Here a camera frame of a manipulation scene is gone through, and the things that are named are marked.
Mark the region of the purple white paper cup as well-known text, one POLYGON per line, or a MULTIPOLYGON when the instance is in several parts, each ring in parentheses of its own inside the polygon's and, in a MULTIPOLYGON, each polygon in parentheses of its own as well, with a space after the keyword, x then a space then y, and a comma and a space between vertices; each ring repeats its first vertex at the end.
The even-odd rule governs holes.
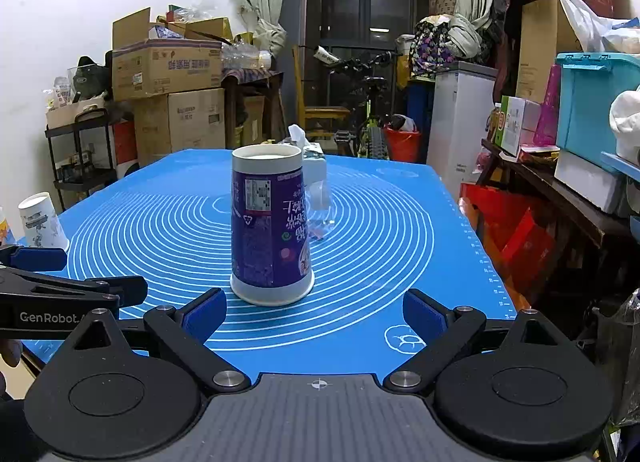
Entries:
POLYGON ((233 293, 257 306, 291 305, 314 286, 299 148, 232 151, 231 267, 233 293))

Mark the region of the white patterned paper cup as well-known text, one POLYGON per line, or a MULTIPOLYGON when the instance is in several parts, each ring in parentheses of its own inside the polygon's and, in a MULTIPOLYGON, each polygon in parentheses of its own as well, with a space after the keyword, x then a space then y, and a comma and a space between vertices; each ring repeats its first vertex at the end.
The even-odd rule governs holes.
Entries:
POLYGON ((26 244, 31 248, 62 248, 67 251, 67 239, 56 214, 50 193, 38 192, 18 204, 26 244))

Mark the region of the clear plastic cup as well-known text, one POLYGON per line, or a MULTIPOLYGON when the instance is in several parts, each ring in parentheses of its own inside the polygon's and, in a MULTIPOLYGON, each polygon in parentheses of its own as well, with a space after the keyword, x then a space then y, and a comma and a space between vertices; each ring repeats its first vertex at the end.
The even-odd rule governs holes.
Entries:
POLYGON ((307 189, 308 228, 311 239, 322 240, 335 225, 332 192, 327 180, 314 182, 307 189))

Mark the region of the black metal shelf rack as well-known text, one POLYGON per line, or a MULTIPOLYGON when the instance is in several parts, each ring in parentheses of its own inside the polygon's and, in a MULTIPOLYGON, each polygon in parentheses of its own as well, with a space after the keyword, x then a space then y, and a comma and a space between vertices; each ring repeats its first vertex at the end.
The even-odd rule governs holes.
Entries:
POLYGON ((66 210, 63 196, 64 191, 83 193, 90 196, 95 188, 106 187, 117 180, 116 163, 112 152, 110 135, 111 115, 105 108, 91 108, 74 117, 73 122, 57 128, 46 127, 44 136, 47 138, 50 163, 53 172, 53 185, 58 194, 62 211, 66 210), (82 148, 81 134, 86 130, 102 128, 106 143, 108 167, 97 167, 91 159, 89 150, 82 148), (56 166, 53 149, 53 139, 65 135, 72 135, 74 152, 70 156, 70 164, 56 166))

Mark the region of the red gift bag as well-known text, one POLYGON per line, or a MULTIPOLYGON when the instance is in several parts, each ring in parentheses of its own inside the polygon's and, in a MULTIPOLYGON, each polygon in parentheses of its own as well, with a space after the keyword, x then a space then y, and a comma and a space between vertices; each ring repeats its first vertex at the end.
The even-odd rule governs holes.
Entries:
POLYGON ((474 184, 460 187, 462 208, 476 218, 480 242, 508 286, 530 302, 541 290, 558 246, 550 206, 533 196, 474 184))

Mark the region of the dark wooden side table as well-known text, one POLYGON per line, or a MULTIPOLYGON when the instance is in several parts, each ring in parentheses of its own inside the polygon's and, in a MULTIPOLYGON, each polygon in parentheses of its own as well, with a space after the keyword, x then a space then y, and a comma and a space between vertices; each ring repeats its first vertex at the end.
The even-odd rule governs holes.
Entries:
POLYGON ((606 214, 554 177, 548 167, 518 162, 488 140, 490 153, 480 185, 526 194, 541 200, 539 223, 549 225, 555 252, 546 285, 574 278, 585 282, 592 300, 621 302, 639 286, 639 245, 629 220, 606 214))

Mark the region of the lower cardboard box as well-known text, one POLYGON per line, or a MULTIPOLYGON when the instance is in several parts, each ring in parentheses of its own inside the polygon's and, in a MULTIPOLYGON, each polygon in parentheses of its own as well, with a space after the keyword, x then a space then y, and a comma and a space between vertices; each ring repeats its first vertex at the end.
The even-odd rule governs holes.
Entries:
POLYGON ((134 100, 131 109, 141 166, 181 150, 226 148, 222 88, 134 100))

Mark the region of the upper cardboard box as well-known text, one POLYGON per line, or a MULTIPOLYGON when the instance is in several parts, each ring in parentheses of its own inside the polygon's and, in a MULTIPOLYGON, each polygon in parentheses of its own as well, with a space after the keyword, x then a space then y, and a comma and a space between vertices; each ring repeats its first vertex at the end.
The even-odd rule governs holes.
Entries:
POLYGON ((160 37, 145 8, 113 22, 112 89, 116 101, 217 88, 222 79, 216 40, 160 37))

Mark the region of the blue silicone baking mat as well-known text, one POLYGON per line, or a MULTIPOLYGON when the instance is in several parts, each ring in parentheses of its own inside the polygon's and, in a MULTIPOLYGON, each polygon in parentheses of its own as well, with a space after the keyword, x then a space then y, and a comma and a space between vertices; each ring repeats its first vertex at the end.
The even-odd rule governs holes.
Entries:
MULTIPOLYGON (((249 376, 384 376, 422 348, 402 318, 417 289, 491 319, 515 309, 468 220, 425 165, 331 156, 332 204, 310 242, 314 287, 298 303, 257 307, 228 296, 208 346, 249 376)), ((140 274, 146 307, 189 303, 231 276, 231 156, 181 151, 66 210, 66 276, 140 274)))

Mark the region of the green white product box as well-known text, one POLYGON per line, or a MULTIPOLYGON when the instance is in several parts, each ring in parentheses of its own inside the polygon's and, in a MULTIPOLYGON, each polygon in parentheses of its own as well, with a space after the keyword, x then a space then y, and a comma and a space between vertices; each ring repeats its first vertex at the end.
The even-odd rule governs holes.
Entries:
POLYGON ((520 97, 503 96, 501 111, 503 122, 499 124, 496 144, 517 156, 523 146, 534 143, 541 105, 520 97))

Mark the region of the white chest freezer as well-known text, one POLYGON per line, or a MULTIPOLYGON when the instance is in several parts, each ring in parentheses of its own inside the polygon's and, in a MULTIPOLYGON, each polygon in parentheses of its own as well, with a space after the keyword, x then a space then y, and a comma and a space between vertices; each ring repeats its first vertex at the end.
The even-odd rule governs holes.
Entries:
POLYGON ((476 159, 487 135, 487 118, 495 107, 496 77, 496 69, 464 61, 436 73, 426 164, 454 199, 462 184, 477 181, 476 159))

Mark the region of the white tissue box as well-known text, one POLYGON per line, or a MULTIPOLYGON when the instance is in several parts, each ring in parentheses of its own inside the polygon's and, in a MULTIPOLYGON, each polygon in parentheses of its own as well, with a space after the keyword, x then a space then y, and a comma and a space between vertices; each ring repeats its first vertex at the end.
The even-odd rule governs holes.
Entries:
POLYGON ((288 126, 292 144, 302 150, 303 175, 306 189, 326 181, 326 156, 318 142, 308 140, 306 132, 297 124, 288 126))

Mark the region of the black bicycle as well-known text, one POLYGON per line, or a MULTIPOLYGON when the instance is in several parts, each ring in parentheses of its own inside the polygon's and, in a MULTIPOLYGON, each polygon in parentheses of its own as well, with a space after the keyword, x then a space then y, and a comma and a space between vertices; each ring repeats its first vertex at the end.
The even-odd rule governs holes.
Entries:
POLYGON ((388 91, 388 81, 376 75, 376 69, 384 69, 393 62, 394 54, 386 50, 369 60, 360 58, 340 59, 326 48, 314 48, 314 58, 320 61, 329 74, 345 75, 352 82, 349 94, 349 111, 345 123, 334 133, 333 140, 340 156, 352 158, 388 160, 385 125, 390 116, 384 112, 381 102, 388 91))

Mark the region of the wooden chair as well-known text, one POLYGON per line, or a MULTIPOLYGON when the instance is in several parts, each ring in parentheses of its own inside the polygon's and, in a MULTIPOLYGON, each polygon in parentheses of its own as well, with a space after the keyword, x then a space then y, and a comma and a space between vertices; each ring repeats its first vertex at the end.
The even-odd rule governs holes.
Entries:
POLYGON ((352 112, 345 107, 308 106, 304 97, 303 74, 300 67, 302 60, 300 60, 298 45, 292 47, 292 57, 296 92, 296 124, 305 131, 309 140, 332 139, 338 130, 338 124, 345 123, 352 112))

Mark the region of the tall cardboard box right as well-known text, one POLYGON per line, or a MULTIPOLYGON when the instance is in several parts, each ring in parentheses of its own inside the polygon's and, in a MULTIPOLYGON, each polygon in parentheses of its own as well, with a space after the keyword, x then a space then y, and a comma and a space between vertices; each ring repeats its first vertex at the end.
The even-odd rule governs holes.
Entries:
POLYGON ((556 56, 581 50, 560 0, 536 0, 525 5, 515 96, 542 104, 556 56))

